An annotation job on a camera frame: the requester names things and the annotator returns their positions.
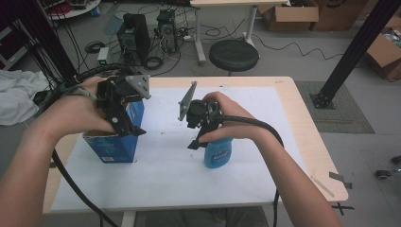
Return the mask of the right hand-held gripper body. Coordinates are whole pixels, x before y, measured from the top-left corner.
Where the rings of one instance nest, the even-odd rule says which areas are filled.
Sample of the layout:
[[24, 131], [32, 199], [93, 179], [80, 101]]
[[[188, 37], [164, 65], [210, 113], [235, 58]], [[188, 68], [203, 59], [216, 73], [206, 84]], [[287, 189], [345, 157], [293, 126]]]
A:
[[216, 101], [193, 98], [196, 87], [197, 82], [192, 81], [189, 90], [183, 99], [178, 102], [180, 106], [178, 119], [183, 121], [186, 118], [187, 127], [190, 129], [200, 128], [193, 143], [198, 143], [201, 136], [218, 128], [219, 122], [216, 120], [216, 116], [221, 114], [220, 107]]

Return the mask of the blue cardboard box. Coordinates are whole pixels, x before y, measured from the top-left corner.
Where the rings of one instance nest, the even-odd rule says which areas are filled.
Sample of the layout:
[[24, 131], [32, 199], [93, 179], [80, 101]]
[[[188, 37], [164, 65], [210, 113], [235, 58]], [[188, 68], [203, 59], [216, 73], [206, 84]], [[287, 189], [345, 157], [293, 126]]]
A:
[[[134, 126], [141, 126], [144, 110], [142, 101], [132, 102], [127, 106], [126, 112]], [[138, 142], [136, 135], [119, 136], [105, 131], [87, 131], [82, 137], [103, 163], [133, 161]]]

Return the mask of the blue plastic bottle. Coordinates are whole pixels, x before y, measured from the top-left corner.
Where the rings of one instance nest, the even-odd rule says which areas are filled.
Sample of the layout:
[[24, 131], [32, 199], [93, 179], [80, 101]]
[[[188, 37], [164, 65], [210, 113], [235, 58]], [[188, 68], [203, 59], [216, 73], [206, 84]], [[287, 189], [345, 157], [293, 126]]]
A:
[[205, 165], [208, 168], [224, 166], [231, 158], [232, 142], [233, 139], [231, 137], [209, 142], [204, 152]]

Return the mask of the person's left hand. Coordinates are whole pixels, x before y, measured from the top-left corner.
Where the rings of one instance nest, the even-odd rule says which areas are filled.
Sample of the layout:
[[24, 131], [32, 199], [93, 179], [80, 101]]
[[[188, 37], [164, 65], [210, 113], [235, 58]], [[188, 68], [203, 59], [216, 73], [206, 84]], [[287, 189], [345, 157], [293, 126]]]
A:
[[37, 120], [47, 134], [61, 139], [63, 136], [86, 131], [113, 132], [113, 127], [86, 96], [63, 96], [52, 104]]

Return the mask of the white table sheet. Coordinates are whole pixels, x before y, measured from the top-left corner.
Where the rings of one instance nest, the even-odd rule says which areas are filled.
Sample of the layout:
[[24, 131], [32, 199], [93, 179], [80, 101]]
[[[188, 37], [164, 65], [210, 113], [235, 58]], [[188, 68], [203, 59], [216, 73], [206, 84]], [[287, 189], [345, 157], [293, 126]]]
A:
[[276, 191], [257, 147], [250, 140], [234, 140], [227, 164], [208, 168], [204, 150], [189, 144], [197, 136], [179, 120], [184, 88], [153, 88], [145, 102], [134, 159], [104, 164], [78, 137], [66, 169], [97, 207], [105, 210], [146, 210], [179, 207], [264, 204]]

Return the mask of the small white power box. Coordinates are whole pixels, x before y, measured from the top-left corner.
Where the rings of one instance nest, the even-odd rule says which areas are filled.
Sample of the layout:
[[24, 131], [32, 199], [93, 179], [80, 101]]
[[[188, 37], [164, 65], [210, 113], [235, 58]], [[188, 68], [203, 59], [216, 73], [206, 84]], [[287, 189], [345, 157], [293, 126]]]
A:
[[106, 65], [108, 63], [108, 54], [109, 54], [109, 48], [101, 47], [98, 52], [97, 63], [99, 65]]

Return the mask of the black round stool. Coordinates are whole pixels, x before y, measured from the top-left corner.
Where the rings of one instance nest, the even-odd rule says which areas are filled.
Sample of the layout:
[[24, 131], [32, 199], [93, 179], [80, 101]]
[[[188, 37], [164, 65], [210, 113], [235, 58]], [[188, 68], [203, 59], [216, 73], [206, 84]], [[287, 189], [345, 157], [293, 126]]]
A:
[[233, 72], [244, 72], [254, 68], [259, 60], [259, 54], [246, 42], [223, 40], [210, 47], [209, 60], [231, 76]]

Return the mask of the grey computer tower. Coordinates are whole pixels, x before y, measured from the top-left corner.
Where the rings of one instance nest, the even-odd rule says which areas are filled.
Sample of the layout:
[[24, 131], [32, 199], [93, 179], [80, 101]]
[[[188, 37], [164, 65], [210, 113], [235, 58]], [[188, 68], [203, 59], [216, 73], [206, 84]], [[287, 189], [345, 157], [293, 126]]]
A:
[[157, 22], [162, 49], [166, 53], [176, 53], [178, 45], [175, 11], [173, 9], [161, 9], [157, 17]]

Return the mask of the round white table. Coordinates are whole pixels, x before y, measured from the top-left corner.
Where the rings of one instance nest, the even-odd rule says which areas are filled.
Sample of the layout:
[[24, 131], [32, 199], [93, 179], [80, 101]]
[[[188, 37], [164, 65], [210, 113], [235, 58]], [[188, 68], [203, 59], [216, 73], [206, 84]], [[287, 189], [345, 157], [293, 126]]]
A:
[[44, 7], [44, 12], [50, 20], [72, 18], [91, 12], [94, 16], [99, 14], [98, 5], [101, 0], [59, 0]]

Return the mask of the white cloth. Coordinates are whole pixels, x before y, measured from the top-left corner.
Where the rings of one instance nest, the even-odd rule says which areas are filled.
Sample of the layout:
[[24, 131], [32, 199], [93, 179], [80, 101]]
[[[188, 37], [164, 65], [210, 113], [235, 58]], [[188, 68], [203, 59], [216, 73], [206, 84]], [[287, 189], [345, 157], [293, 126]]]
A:
[[34, 96], [47, 88], [42, 71], [0, 70], [0, 125], [22, 123], [39, 111]]

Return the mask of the thin wooden stick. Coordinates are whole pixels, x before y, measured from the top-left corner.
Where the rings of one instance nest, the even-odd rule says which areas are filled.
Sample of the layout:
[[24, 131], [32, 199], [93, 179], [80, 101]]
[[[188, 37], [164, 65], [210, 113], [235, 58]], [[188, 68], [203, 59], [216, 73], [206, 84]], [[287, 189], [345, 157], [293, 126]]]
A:
[[329, 189], [327, 188], [321, 181], [319, 181], [318, 179], [316, 179], [314, 176], [310, 176], [311, 180], [318, 185], [323, 191], [325, 191], [330, 197], [334, 198], [335, 194]]

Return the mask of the open cardboard box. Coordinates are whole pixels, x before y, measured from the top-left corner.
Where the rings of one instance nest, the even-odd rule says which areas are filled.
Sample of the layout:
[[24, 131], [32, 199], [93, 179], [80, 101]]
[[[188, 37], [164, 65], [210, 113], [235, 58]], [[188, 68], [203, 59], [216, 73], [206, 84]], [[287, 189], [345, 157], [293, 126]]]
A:
[[312, 23], [319, 21], [319, 8], [313, 4], [305, 7], [259, 5], [257, 10], [268, 31], [307, 31]]

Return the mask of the grey tape strip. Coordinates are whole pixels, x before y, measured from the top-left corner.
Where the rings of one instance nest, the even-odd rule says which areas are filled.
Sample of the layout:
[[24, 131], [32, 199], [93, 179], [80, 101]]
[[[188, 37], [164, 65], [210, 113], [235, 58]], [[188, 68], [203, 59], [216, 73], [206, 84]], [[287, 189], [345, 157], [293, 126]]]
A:
[[352, 184], [352, 183], [349, 183], [349, 182], [346, 182], [345, 179], [344, 179], [344, 177], [343, 177], [342, 175], [330, 171], [330, 172], [329, 172], [329, 177], [330, 177], [331, 179], [334, 179], [334, 180], [337, 180], [337, 181], [343, 183], [343, 185], [344, 185], [345, 188], [347, 188], [347, 189], [353, 189], [353, 184]]

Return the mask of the grey floor mat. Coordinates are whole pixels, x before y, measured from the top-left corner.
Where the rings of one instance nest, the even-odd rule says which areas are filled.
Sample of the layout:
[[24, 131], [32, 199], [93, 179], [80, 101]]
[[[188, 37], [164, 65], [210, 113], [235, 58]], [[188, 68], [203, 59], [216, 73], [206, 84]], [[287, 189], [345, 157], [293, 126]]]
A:
[[312, 96], [321, 90], [324, 81], [296, 81], [295, 84], [319, 132], [375, 132], [345, 85], [328, 107], [318, 109], [313, 105]]

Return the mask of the black metal stand post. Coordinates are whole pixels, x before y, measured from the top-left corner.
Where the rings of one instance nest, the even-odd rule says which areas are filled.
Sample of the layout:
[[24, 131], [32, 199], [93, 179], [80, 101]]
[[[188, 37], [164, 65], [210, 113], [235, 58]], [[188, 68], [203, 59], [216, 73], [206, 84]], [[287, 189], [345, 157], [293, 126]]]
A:
[[399, 7], [401, 0], [377, 1], [322, 89], [317, 94], [309, 95], [315, 109], [333, 107], [336, 93]]

